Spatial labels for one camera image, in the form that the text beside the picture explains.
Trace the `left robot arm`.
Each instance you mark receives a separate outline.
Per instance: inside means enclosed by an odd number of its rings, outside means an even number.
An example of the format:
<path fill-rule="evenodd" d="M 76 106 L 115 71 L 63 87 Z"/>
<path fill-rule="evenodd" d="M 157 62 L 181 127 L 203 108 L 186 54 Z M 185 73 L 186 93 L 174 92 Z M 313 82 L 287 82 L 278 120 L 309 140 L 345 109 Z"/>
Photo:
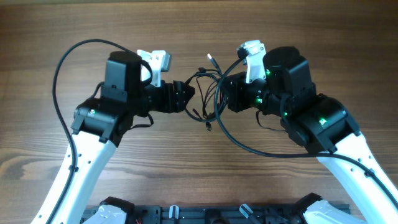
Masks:
<path fill-rule="evenodd" d="M 100 173 L 123 135 L 134 128 L 134 117 L 186 108 L 194 87 L 181 81 L 152 81 L 151 76 L 165 71 L 163 61 L 155 60 L 164 55 L 164 51 L 145 57 L 134 52 L 110 53 L 99 98 L 91 96 L 75 109 L 73 144 L 33 223 L 79 223 Z"/>

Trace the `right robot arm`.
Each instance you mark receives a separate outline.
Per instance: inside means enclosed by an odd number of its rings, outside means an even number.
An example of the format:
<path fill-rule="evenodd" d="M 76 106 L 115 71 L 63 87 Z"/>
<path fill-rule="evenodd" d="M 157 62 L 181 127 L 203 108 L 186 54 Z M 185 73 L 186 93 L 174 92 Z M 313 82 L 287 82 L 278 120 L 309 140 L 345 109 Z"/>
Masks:
<path fill-rule="evenodd" d="M 373 156 L 364 134 L 338 100 L 319 94 L 308 60 L 295 47 L 240 47 L 245 72 L 226 73 L 220 87 L 229 109 L 257 108 L 280 118 L 288 137 L 339 181 L 365 223 L 397 222 L 397 188 Z"/>

